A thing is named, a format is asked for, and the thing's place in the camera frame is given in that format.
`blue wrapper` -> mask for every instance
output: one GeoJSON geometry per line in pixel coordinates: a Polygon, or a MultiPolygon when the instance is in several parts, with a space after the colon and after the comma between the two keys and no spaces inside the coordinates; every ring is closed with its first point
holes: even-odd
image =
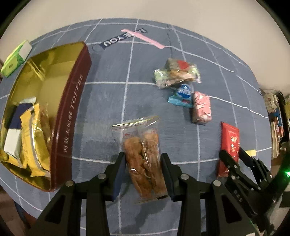
{"type": "Polygon", "coordinates": [[[188,84],[182,84],[174,93],[168,98],[168,102],[177,105],[192,108],[192,91],[188,84]]]}

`pink tape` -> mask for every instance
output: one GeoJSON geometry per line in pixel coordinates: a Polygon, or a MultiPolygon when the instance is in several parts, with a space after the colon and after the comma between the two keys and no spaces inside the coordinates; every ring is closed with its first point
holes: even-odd
{"type": "Polygon", "coordinates": [[[164,45],[158,43],[157,41],[155,41],[153,39],[150,39],[150,38],[146,37],[145,35],[143,35],[143,34],[141,34],[139,32],[133,32],[133,31],[128,30],[128,29],[122,29],[121,32],[127,32],[130,35],[135,36],[135,37],[137,37],[139,39],[142,39],[142,40],[144,40],[147,43],[151,43],[152,45],[154,45],[155,47],[158,47],[159,49],[165,48],[164,45]]]}

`white wall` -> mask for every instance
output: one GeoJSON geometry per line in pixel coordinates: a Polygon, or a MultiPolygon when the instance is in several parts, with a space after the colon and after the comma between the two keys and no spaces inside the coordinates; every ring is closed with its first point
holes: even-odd
{"type": "Polygon", "coordinates": [[[197,32],[245,61],[262,88],[290,93],[290,45],[255,0],[31,0],[0,39],[0,58],[4,61],[24,39],[111,17],[155,20],[197,32]]]}

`green box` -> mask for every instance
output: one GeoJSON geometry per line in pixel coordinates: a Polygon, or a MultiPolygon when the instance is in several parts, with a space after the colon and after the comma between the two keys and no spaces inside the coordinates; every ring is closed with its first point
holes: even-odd
{"type": "Polygon", "coordinates": [[[23,64],[31,49],[32,46],[27,40],[18,45],[4,62],[4,65],[1,68],[1,74],[5,77],[11,75],[13,71],[23,64]]]}

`table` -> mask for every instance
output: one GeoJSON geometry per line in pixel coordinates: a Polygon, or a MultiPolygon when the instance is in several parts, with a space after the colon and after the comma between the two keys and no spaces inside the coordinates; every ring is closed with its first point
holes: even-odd
{"type": "MultiPolygon", "coordinates": [[[[257,158],[271,165],[270,124],[259,85],[251,69],[223,46],[186,29],[141,19],[98,19],[51,31],[31,42],[29,57],[62,44],[85,41],[92,59],[81,96],[75,125],[72,179],[83,182],[105,170],[116,160],[119,140],[110,126],[123,121],[159,115],[162,152],[184,173],[199,181],[212,182],[220,149],[220,122],[240,129],[244,150],[257,150],[257,158]],[[122,29],[144,28],[146,36],[166,47],[162,50],[138,38],[116,42],[105,50],[98,44],[122,34],[122,29]],[[206,125],[190,122],[187,108],[167,102],[171,89],[158,89],[153,70],[173,57],[197,65],[201,84],[194,89],[210,96],[212,121],[206,125]]],[[[0,84],[0,117],[17,74],[17,69],[0,84]]],[[[241,162],[242,170],[253,179],[241,162]]],[[[0,183],[24,210],[38,217],[55,192],[46,193],[12,175],[0,164],[0,183]]],[[[181,203],[169,198],[136,205],[137,192],[127,174],[121,194],[107,204],[111,235],[176,235],[181,203]]],[[[202,228],[205,230],[205,207],[202,228]]],[[[81,234],[85,235],[85,201],[82,203],[81,234]]]]}

